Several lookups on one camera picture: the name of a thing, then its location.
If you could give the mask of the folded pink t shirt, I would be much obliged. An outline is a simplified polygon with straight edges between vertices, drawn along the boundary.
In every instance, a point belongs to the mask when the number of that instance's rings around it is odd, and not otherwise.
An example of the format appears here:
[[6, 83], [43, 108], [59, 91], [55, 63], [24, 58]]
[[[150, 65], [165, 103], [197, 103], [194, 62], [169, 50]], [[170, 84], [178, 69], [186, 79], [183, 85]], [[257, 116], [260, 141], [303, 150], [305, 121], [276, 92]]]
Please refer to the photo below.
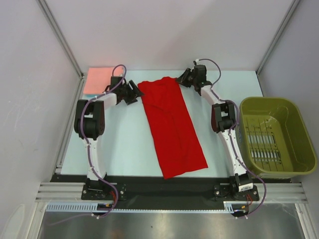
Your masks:
[[83, 89], [85, 95], [99, 95], [110, 85], [114, 67], [91, 67]]

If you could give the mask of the olive green plastic basket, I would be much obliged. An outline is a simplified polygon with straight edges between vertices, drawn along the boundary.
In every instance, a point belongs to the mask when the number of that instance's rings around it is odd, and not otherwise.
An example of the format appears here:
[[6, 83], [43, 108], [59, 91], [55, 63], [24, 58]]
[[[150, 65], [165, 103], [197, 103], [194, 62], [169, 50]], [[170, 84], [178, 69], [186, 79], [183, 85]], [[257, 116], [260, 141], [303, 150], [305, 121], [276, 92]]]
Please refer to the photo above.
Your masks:
[[257, 176], [288, 179], [313, 173], [317, 156], [298, 107], [284, 98], [249, 97], [239, 107], [237, 142]]

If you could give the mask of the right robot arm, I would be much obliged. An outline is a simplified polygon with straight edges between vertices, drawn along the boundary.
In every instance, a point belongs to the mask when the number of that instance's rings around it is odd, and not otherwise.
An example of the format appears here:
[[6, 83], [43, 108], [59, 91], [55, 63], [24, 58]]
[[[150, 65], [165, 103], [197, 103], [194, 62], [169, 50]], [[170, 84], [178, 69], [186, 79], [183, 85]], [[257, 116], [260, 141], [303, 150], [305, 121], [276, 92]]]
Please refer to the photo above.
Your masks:
[[252, 201], [250, 194], [254, 193], [253, 180], [243, 162], [236, 139], [235, 127], [238, 121], [235, 103], [221, 99], [214, 92], [213, 83], [207, 80], [205, 65], [195, 64], [192, 69], [187, 68], [176, 81], [182, 86], [194, 87], [194, 90], [211, 105], [211, 127], [224, 146], [230, 172], [228, 190], [223, 196], [236, 201]]

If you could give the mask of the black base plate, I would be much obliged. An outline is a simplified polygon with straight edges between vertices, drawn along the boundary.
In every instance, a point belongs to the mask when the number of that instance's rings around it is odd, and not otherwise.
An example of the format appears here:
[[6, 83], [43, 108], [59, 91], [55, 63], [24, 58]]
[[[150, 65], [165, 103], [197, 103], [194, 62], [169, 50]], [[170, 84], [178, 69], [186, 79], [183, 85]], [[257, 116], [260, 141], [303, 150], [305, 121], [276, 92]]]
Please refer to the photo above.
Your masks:
[[239, 204], [258, 202], [257, 186], [244, 192], [235, 189], [235, 183], [227, 178], [163, 179], [162, 177], [108, 176], [111, 186], [93, 182], [84, 175], [59, 175], [52, 183], [79, 183], [80, 199], [97, 201], [104, 209], [110, 208], [116, 196], [116, 209], [204, 211], [222, 209], [226, 201]]

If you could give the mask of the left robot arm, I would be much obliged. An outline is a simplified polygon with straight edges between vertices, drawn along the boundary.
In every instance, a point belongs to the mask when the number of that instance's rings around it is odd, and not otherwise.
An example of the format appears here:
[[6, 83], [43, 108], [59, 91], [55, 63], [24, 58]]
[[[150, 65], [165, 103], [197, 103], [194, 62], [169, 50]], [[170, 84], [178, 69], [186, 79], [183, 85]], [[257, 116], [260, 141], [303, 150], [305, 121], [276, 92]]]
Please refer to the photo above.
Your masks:
[[74, 119], [74, 130], [82, 139], [87, 151], [88, 172], [82, 191], [82, 200], [104, 200], [115, 195], [115, 187], [106, 183], [107, 170], [102, 159], [101, 137], [105, 131], [105, 110], [121, 101], [127, 105], [137, 102], [142, 91], [124, 77], [112, 76], [105, 91], [90, 100], [78, 100]]

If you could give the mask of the aluminium frame post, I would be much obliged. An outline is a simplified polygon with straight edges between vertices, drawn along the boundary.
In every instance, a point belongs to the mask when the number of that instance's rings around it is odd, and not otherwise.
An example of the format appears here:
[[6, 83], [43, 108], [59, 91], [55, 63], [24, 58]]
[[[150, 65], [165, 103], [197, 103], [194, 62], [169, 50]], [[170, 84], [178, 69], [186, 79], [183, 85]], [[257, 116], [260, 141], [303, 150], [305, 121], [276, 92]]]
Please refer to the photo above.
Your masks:
[[42, 11], [44, 17], [46, 18], [49, 26], [51, 27], [54, 35], [56, 36], [60, 46], [62, 47], [62, 50], [64, 51], [66, 57], [70, 61], [72, 68], [76, 72], [77, 76], [80, 77], [80, 79], [83, 78], [84, 73], [81, 71], [80, 66], [63, 34], [61, 31], [61, 28], [54, 17], [47, 1], [45, 0], [36, 0], [37, 4], [39, 5], [40, 10]]
[[278, 29], [275, 32], [274, 37], [271, 40], [270, 45], [268, 46], [265, 54], [263, 55], [257, 69], [256, 69], [256, 75], [259, 77], [262, 70], [264, 69], [265, 65], [267, 64], [269, 58], [271, 57], [272, 53], [274, 52], [276, 46], [278, 45], [281, 37], [283, 36], [287, 26], [290, 23], [290, 20], [292, 19], [294, 13], [296, 12], [297, 8], [299, 7], [301, 0], [293, 0], [287, 10], [287, 12], [284, 15], [284, 18], [282, 19]]

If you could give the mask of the red t shirt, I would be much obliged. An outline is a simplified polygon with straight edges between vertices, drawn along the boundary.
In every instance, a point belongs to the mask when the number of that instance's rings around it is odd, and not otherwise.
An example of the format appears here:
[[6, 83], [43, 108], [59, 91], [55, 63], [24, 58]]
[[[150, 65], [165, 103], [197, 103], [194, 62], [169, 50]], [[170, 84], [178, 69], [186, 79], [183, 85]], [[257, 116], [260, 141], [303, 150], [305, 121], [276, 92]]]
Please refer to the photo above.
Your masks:
[[163, 77], [138, 84], [164, 179], [208, 167], [179, 84]]

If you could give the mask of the left aluminium frame post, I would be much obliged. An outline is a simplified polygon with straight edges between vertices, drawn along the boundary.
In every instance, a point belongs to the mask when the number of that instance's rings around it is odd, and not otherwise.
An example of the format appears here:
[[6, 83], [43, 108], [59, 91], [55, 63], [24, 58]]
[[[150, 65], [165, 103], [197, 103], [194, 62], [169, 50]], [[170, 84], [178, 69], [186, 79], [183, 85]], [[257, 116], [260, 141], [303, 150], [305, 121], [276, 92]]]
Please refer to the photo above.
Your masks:
[[39, 5], [40, 10], [42, 11], [44, 17], [46, 18], [49, 26], [51, 27], [54, 35], [56, 36], [60, 46], [62, 47], [62, 50], [64, 51], [66, 57], [70, 61], [72, 68], [76, 72], [77, 76], [80, 77], [80, 79], [83, 78], [84, 73], [81, 71], [80, 66], [63, 34], [61, 31], [61, 28], [54, 17], [47, 1], [45, 0], [36, 0], [37, 4]]

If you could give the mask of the aluminium front rail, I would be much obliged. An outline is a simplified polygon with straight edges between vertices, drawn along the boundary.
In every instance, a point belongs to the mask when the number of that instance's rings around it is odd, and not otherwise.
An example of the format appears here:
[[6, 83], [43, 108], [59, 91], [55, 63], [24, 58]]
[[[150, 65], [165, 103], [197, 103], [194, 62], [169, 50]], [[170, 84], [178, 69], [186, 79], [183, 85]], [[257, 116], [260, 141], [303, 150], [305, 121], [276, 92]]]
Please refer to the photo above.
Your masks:
[[[301, 183], [256, 183], [260, 197], [266, 194], [265, 203], [307, 203]], [[35, 197], [37, 202], [81, 202], [84, 183], [41, 183]]]

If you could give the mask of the right aluminium frame post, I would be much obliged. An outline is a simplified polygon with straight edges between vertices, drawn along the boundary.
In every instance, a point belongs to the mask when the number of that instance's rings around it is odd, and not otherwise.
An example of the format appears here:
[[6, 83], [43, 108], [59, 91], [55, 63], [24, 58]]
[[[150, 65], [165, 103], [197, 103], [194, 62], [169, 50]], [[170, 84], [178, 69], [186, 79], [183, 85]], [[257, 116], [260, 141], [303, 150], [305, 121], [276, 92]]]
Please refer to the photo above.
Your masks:
[[271, 57], [272, 53], [274, 52], [276, 46], [278, 45], [281, 37], [283, 36], [287, 26], [290, 23], [290, 20], [292, 19], [294, 13], [296, 12], [297, 8], [299, 7], [301, 0], [293, 0], [287, 10], [287, 12], [284, 15], [284, 18], [282, 19], [278, 29], [275, 32], [274, 37], [271, 40], [270, 45], [268, 46], [265, 54], [263, 55], [257, 69], [256, 69], [256, 75], [259, 77], [262, 70], [264, 69], [265, 65], [267, 64], [269, 58]]

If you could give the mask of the folded blue t shirt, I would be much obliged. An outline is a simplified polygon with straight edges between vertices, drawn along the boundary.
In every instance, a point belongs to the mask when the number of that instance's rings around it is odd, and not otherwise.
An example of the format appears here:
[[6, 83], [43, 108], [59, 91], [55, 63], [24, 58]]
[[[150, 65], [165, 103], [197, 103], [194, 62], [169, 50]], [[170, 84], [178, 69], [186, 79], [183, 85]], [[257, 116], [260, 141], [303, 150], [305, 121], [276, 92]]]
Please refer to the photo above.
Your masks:
[[88, 98], [88, 99], [91, 99], [91, 98], [94, 98], [94, 97], [97, 97], [98, 95], [96, 95], [96, 94], [85, 94], [84, 95], [86, 98]]

